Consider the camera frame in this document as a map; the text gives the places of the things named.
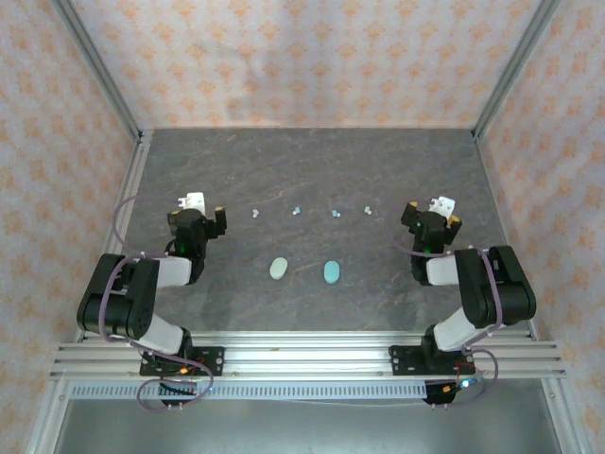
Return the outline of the grey metal panel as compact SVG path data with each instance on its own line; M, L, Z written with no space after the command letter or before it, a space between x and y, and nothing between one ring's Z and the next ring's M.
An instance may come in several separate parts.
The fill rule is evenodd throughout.
M543 404L510 391L472 405L205 401L161 414L70 404L55 454L562 454Z

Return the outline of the thin aluminium table edge rail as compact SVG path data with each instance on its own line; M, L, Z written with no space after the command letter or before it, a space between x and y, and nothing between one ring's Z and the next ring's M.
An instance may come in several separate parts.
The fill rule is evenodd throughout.
M473 139L474 139L475 145L477 147L478 154L479 154L479 156L481 158L481 162L482 162L482 165L484 167L484 171L485 171L485 174L486 174L486 178L487 178L488 184L490 186L490 190L491 190L492 197L493 197L493 203L494 203L497 215L498 215L498 220L499 220L499 223L500 223L501 230L503 232L503 236L506 239L506 242L509 245L512 245L511 240L510 240L509 231L507 229L506 212L502 208L501 204L498 201L498 197L497 197L497 189L498 189L498 187L497 187L497 184L496 184L496 180L493 178L492 171L490 170L488 156L487 156L486 152L482 148L481 138L478 135L474 135ZM531 337L531 339L533 341L539 341L540 340L540 335L538 333L535 321L533 319L530 319L529 321L527 321L527 330L528 330L529 335L530 335L530 337Z

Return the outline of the wide aluminium table edge rail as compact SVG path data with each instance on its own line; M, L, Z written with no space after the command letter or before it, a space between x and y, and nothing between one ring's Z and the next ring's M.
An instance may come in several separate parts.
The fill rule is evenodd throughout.
M152 142L154 129L143 130L141 137L137 141L130 159L129 168L125 174L121 189L117 195L115 204L118 204L123 199L136 195L140 181L144 172L147 155ZM105 242L101 250L102 253L120 253L122 246L119 241L114 238L112 233L112 217L110 217L110 227L106 234Z

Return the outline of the wide aluminium mounting rail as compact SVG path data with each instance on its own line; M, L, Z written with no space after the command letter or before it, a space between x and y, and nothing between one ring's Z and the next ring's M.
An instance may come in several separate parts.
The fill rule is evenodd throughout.
M404 331L227 331L196 332L196 346L225 350L225 379L235 380L391 380L392 345L416 346L418 332ZM556 342L535 340L526 330L504 329L474 346L474 359L486 377L560 378L565 365ZM98 335L60 345L51 368L55 380L135 380L140 356L124 342Z

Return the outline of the aluminium frame post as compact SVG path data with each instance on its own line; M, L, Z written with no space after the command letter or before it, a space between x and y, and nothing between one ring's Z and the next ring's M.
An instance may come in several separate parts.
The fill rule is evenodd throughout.
M102 91L112 104L119 120L127 131L128 136L137 143L142 131L126 102L117 84L115 83L107 65L103 61L100 51L95 45L92 36L80 18L72 0L49 0L55 8L67 30L72 35L82 57L86 60Z
M528 58L541 39L546 27L556 12L561 0L540 0L531 16L518 44L515 46L504 70L482 109L475 127L471 130L475 143L478 144L486 134L495 115L504 103L512 86L519 77Z

